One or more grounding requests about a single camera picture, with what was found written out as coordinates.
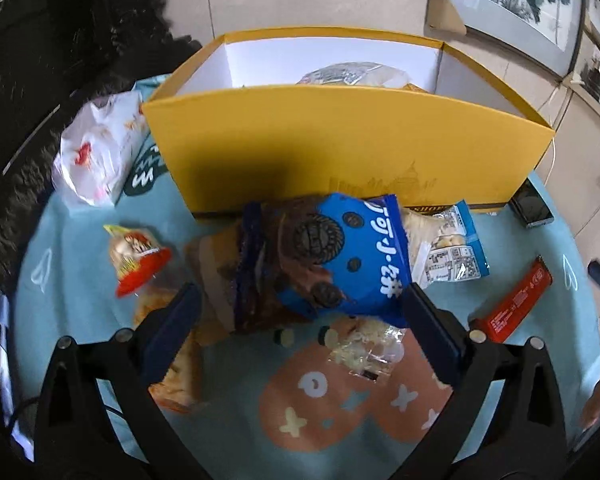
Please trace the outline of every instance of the red wrapper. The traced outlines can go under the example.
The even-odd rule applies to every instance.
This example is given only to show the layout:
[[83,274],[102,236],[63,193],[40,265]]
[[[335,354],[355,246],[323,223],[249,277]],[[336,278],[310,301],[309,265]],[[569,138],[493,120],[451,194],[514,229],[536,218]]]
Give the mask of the red wrapper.
[[471,327],[482,330],[489,339],[503,343],[525,319],[553,278],[538,256],[529,272],[500,304],[486,317],[472,321]]

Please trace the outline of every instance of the open cardboard box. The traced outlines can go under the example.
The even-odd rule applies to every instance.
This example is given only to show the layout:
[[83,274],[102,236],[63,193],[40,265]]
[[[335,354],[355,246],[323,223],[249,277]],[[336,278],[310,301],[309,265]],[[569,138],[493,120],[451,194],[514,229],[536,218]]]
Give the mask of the open cardboard box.
[[[346,61],[404,70],[425,92],[296,83]],[[442,41],[336,27],[217,38],[142,106],[189,209],[251,200],[395,193],[433,209],[493,210],[554,131],[503,81]]]

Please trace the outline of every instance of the smartphone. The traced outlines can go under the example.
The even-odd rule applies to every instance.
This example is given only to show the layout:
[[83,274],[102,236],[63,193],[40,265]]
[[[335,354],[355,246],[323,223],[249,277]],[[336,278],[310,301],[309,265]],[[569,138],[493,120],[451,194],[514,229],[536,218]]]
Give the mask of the smartphone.
[[526,179],[509,201],[516,216],[527,227],[538,227],[554,221],[554,215],[538,190]]

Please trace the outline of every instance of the metal screw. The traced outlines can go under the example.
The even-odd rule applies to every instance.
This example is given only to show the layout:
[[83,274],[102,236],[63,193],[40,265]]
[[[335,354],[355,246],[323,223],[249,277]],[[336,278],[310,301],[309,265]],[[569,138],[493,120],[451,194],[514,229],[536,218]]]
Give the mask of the metal screw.
[[469,339],[474,343],[484,343],[487,341],[487,335],[482,330],[471,330],[469,332]]
[[60,339],[58,339],[56,346],[61,350],[65,350],[66,348],[69,348],[73,342],[74,340],[70,336],[63,335]]
[[539,337],[532,337],[529,340],[529,344],[536,350],[542,350],[544,348],[544,341],[542,341],[542,339]]
[[126,343],[127,341],[130,341],[133,336],[134,336],[133,330],[131,330],[130,328],[121,328],[120,330],[118,330],[116,332],[116,335],[114,336],[114,338],[119,343]]

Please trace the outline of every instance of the black cable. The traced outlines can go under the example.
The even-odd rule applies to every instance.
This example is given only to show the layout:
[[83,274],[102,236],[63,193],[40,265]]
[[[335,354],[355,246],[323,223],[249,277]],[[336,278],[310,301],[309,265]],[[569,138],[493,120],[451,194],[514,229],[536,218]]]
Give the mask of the black cable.
[[[9,417],[9,423],[7,424],[7,435],[11,435],[11,433],[13,433],[13,427],[16,425],[16,421],[20,418],[22,412],[32,404],[37,404],[39,400],[40,397],[31,397],[29,399],[23,400],[20,404],[17,405],[16,409],[13,410],[13,413],[11,413],[11,416]],[[119,416],[122,420],[126,420],[125,416],[120,410],[117,410],[112,406],[107,406],[106,404],[104,405],[104,409],[108,412]]]

